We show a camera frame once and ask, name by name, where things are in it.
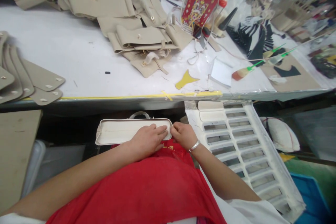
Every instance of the hand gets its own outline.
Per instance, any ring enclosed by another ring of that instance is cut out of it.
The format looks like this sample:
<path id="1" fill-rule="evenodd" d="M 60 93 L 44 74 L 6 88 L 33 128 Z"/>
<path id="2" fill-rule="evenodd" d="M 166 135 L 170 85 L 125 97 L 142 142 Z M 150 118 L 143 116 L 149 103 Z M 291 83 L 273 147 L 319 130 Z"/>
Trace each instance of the hand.
<path id="1" fill-rule="evenodd" d="M 132 161 L 140 161 L 161 149 L 161 141 L 168 135 L 166 129 L 167 126 L 157 128 L 155 124 L 143 126 L 130 141 L 125 142 L 128 152 L 132 155 Z"/>
<path id="2" fill-rule="evenodd" d="M 197 142 L 197 136 L 190 124 L 175 122 L 170 127 L 170 133 L 185 150 L 189 150 Z"/>

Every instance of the woman's right hand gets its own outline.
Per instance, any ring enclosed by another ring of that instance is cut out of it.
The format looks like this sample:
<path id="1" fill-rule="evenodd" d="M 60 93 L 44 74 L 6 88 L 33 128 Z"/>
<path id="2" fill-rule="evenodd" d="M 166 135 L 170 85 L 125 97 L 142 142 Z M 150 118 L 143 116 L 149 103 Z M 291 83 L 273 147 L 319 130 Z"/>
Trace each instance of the woman's right hand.
<path id="1" fill-rule="evenodd" d="M 170 133 L 185 150 L 189 150 L 197 142 L 197 136 L 190 124 L 175 122 L 170 127 Z"/>

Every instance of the woman's left hand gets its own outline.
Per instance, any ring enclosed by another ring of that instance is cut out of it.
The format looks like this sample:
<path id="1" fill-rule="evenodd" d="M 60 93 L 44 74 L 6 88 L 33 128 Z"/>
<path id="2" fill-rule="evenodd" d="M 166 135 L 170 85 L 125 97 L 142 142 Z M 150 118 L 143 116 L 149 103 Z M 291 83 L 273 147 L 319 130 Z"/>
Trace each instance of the woman's left hand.
<path id="1" fill-rule="evenodd" d="M 161 141 L 168 135 L 167 126 L 156 127 L 155 124 L 144 126 L 138 130 L 134 137 L 122 145 L 127 146 L 133 162 L 140 161 L 160 150 Z"/>

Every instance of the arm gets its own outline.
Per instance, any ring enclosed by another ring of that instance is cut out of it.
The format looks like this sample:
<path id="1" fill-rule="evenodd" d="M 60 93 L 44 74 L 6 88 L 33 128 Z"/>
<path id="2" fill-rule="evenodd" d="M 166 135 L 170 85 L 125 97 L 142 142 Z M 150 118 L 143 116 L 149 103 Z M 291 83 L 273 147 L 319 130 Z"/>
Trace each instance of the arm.
<path id="1" fill-rule="evenodd" d="M 59 208 L 107 175 L 162 148 L 160 143 L 168 134 L 166 128 L 156 128 L 155 124 L 142 127 L 130 141 L 58 174 L 2 215 L 14 212 L 25 217 L 48 220 Z"/>
<path id="2" fill-rule="evenodd" d="M 189 150 L 197 142 L 191 125 L 175 122 L 170 129 L 175 140 Z M 260 201 L 258 195 L 229 167 L 223 164 L 202 144 L 191 153 L 202 167 L 215 193 L 223 200 Z"/>

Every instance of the white sleeve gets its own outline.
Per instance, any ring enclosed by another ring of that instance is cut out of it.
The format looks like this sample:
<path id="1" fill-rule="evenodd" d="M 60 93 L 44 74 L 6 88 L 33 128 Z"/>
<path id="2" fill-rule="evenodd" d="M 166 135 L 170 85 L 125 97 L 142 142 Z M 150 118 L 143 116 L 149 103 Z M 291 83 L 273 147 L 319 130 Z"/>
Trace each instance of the white sleeve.
<path id="1" fill-rule="evenodd" d="M 45 221 L 10 213 L 0 217 L 0 224 L 45 224 Z"/>
<path id="2" fill-rule="evenodd" d="M 244 215 L 252 224 L 289 224 L 268 201 L 234 199 L 227 203 Z"/>
<path id="3" fill-rule="evenodd" d="M 214 196 L 227 224 L 289 224 L 268 201 L 224 201 Z"/>

